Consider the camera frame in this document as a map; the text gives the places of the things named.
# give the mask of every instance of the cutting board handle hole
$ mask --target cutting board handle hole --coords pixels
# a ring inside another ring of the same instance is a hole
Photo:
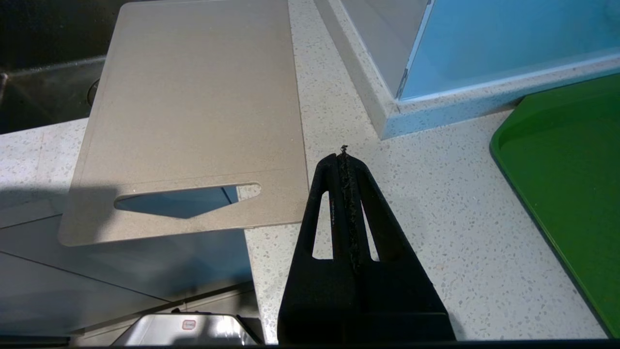
[[[114,208],[189,219],[260,194],[258,184],[165,191],[118,197]]]

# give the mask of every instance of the green tray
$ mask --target green tray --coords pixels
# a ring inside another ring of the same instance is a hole
[[[490,150],[609,333],[620,337],[620,75],[525,97]]]

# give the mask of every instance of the countertop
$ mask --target countertop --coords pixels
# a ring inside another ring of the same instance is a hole
[[[490,138],[510,111],[380,141],[314,3],[290,1],[290,15],[309,179],[343,144],[368,165],[457,338],[606,338],[490,156]],[[0,136],[0,210],[66,194],[86,123]],[[323,205],[319,258],[330,252],[328,216]],[[246,230],[269,343],[277,342],[298,231]]]

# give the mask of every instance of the sink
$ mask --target sink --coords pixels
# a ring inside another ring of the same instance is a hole
[[[0,134],[89,116],[130,1],[0,1]]]

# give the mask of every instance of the cutting board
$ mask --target cutting board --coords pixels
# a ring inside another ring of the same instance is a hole
[[[300,222],[308,198],[286,0],[125,4],[59,232],[69,246]],[[149,193],[258,184],[180,219],[123,211]]]

